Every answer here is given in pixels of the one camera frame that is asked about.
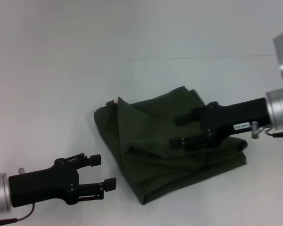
white table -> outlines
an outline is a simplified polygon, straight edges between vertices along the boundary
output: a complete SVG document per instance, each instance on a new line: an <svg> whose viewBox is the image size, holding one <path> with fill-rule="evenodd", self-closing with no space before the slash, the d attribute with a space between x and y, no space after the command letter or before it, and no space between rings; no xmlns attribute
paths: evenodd
<svg viewBox="0 0 283 226"><path fill-rule="evenodd" d="M281 32L283 0L0 0L0 173L83 152L102 165L80 170L81 183L117 178L102 201L40 202L17 225L283 226L283 139L241 134L246 166L142 206L92 117L118 96L134 103L182 85L206 103L263 97L283 87Z"/></svg>

green fabric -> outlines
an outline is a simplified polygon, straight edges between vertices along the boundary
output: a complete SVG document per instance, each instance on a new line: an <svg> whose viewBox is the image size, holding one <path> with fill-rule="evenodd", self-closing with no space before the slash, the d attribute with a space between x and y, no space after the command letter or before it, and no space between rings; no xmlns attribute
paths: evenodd
<svg viewBox="0 0 283 226"><path fill-rule="evenodd" d="M195 90L177 88L128 104L118 98L94 113L95 123L141 204L245 165L244 140L229 137L217 149L172 150L169 139L200 133L200 123L178 127L177 116L204 103Z"/></svg>

black mount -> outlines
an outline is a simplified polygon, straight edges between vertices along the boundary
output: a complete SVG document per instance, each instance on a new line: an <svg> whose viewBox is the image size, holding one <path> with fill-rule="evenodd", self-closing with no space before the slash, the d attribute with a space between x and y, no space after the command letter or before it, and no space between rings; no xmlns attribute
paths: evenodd
<svg viewBox="0 0 283 226"><path fill-rule="evenodd" d="M18 207L54 198L62 199L68 205L104 199L104 191L115 190L116 178L96 184L79 185L77 172L82 167L100 164L99 154L88 158L82 153L66 159L56 159L49 169L11 176L8 181L12 206Z"/></svg>
<svg viewBox="0 0 283 226"><path fill-rule="evenodd" d="M170 139L173 149L187 151L218 147L230 135L251 131L252 122L259 127L271 124L265 98L251 100L230 106L220 106L218 102L191 110L191 113L178 117L177 126L199 121L201 133L198 136Z"/></svg>

dark green cloth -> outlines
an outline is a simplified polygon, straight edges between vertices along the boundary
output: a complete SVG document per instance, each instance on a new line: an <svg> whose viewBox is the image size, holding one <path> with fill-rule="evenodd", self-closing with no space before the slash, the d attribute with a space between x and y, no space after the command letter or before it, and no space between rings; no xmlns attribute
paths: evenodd
<svg viewBox="0 0 283 226"><path fill-rule="evenodd" d="M204 103L195 90L177 88L128 104L118 98L94 113L95 123L141 204L246 164L245 140L229 137L219 148L172 150L169 140L200 133L200 123L178 127L177 116Z"/></svg>

label sticker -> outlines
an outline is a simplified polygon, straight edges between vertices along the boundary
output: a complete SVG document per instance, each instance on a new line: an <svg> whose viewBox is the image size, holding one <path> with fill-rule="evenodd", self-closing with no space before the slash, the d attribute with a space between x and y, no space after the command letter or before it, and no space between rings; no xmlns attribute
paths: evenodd
<svg viewBox="0 0 283 226"><path fill-rule="evenodd" d="M250 127L250 123L249 122L245 122L245 123L234 125L234 129L235 130L245 129L245 128L249 128L249 127Z"/></svg>

